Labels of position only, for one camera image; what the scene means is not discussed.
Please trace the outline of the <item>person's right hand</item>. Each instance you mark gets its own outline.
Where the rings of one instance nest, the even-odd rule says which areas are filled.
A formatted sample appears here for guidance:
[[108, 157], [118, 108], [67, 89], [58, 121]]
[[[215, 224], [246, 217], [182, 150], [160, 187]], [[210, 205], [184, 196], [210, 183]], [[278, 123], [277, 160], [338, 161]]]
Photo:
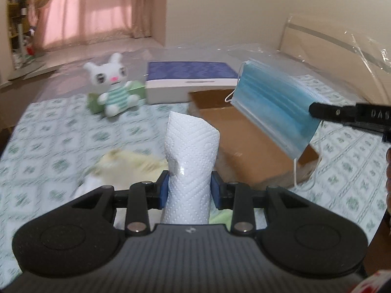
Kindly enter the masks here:
[[391, 148], [387, 150], [386, 160], [387, 160], [386, 185], [385, 185], [387, 190], [386, 205], [387, 205], [387, 211], [391, 215]]

